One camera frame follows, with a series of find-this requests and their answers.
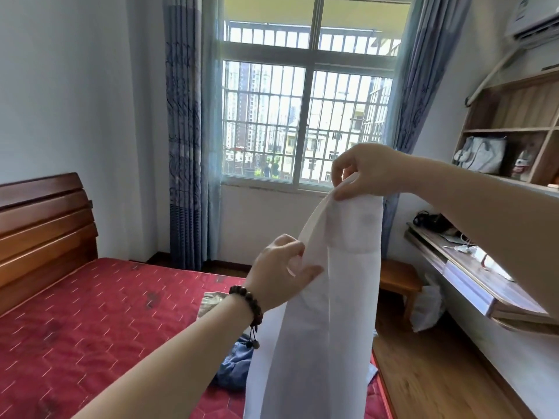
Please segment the clear plastic bottle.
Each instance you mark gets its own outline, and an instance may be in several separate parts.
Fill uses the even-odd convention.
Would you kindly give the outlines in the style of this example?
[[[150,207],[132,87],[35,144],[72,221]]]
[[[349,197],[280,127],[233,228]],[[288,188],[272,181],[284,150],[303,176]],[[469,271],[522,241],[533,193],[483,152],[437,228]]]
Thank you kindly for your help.
[[[527,181],[529,171],[532,167],[533,153],[529,148],[525,148],[514,162],[511,178],[518,181]]]

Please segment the person's right forearm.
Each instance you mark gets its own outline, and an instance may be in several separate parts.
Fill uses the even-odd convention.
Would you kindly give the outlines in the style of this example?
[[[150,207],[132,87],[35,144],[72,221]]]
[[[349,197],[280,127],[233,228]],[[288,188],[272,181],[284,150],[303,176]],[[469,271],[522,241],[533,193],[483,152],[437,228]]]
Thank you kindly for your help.
[[[427,201],[559,320],[559,198],[410,157],[406,190]]]

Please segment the white air conditioner pipe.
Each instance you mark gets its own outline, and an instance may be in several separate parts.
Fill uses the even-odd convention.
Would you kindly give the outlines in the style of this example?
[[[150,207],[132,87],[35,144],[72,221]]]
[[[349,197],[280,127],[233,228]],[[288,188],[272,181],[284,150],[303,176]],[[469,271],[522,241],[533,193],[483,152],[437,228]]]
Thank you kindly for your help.
[[[526,48],[513,48],[505,56],[503,56],[497,64],[491,69],[491,71],[483,78],[477,88],[472,92],[471,95],[465,98],[464,106],[469,108],[472,103],[481,94],[481,91],[486,88],[487,84],[491,82],[493,77],[502,69],[508,68],[512,63],[514,63],[518,58],[520,58],[525,52]]]

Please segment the beige garment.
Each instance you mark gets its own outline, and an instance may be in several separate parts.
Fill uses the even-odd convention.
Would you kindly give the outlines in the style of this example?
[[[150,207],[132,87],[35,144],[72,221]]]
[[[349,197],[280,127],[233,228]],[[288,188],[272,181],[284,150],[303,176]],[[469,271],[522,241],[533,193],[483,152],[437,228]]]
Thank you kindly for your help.
[[[228,296],[227,293],[219,292],[219,291],[204,293],[199,305],[199,310],[197,313],[196,320],[205,316],[209,311],[215,308],[227,296]]]

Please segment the white garment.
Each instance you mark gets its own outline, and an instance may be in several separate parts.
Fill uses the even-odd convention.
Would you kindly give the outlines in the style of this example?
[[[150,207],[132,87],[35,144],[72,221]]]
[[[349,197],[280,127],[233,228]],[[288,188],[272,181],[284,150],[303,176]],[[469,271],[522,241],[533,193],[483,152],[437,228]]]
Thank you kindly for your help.
[[[298,239],[323,272],[258,327],[243,419],[364,419],[381,272],[383,197],[318,204]]]

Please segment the wooden wall shelf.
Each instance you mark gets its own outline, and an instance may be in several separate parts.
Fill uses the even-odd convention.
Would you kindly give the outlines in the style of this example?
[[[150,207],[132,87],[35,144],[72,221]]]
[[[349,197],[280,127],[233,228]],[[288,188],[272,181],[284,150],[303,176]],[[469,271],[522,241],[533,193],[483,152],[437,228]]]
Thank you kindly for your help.
[[[493,176],[559,196],[559,65],[483,89],[468,108],[454,154],[469,136],[506,137],[505,156]],[[511,172],[525,148],[532,150],[533,162],[524,182]]]

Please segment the person's left hand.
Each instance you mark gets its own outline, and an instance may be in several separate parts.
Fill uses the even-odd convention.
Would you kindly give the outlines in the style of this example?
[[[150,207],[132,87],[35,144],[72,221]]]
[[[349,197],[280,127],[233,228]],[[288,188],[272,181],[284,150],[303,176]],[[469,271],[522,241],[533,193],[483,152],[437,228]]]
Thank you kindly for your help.
[[[283,234],[258,255],[244,287],[253,295],[263,313],[282,305],[302,291],[289,289],[289,267],[306,267],[297,263],[304,252],[305,245],[301,241]]]

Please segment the wall-mounted wooden desk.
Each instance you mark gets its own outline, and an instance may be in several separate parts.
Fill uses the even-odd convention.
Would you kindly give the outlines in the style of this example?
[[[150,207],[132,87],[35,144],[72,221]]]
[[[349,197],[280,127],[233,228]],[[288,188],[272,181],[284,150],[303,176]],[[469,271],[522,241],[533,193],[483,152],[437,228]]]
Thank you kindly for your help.
[[[555,321],[515,282],[484,268],[437,233],[408,223],[404,237],[484,317],[511,330],[559,337]]]

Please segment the blue denim garment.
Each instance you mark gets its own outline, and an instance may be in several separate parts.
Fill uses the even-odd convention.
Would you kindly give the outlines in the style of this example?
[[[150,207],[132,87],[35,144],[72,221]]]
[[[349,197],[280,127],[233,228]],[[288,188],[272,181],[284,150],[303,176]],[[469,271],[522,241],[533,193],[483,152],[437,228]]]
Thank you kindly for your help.
[[[211,385],[231,391],[245,390],[253,353],[253,342],[247,335],[241,335],[219,366]]]

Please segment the grey handbag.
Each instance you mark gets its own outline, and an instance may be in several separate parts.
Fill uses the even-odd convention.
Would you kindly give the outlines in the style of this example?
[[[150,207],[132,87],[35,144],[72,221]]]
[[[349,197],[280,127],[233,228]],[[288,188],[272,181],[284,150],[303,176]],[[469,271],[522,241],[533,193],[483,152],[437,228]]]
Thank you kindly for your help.
[[[469,136],[453,156],[460,168],[488,175],[498,175],[505,156],[506,137]]]

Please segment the small wooden stool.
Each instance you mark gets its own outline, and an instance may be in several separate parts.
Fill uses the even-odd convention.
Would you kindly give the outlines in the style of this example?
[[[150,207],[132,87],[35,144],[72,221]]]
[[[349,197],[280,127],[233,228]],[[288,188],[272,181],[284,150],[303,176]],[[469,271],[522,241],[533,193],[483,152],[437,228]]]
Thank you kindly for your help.
[[[415,302],[422,288],[423,283],[412,265],[391,259],[381,261],[380,289],[406,298],[403,314],[405,322],[410,323]]]

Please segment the person's right hand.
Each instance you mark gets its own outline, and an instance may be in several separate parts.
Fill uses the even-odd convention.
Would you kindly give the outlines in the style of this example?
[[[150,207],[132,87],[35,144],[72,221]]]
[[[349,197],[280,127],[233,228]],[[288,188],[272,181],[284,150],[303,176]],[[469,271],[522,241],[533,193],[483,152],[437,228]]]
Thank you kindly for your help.
[[[360,143],[332,163],[334,188],[354,172],[360,173],[362,195],[390,196],[415,189],[413,157],[377,143]]]

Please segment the white air conditioner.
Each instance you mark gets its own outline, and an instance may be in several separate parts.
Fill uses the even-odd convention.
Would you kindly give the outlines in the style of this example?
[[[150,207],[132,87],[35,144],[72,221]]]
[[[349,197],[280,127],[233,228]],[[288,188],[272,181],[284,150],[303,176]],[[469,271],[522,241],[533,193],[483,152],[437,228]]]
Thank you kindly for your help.
[[[524,49],[559,39],[559,0],[516,0],[504,36]]]

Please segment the blue patterned curtain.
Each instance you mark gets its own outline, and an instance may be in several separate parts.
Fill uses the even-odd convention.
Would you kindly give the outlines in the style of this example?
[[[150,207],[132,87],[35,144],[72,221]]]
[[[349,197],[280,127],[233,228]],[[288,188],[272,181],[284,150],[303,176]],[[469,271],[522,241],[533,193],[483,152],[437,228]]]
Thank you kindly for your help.
[[[382,142],[413,153],[472,0],[412,0],[398,50]]]
[[[200,271],[220,226],[219,0],[164,0],[163,13],[171,258]]]

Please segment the black bag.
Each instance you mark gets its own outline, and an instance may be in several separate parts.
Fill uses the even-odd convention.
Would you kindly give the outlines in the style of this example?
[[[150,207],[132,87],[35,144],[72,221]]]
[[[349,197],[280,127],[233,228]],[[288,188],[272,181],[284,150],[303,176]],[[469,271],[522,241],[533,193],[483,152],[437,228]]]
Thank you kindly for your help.
[[[419,211],[413,219],[413,224],[428,231],[443,234],[455,229],[455,226],[441,213],[431,214],[429,211]]]

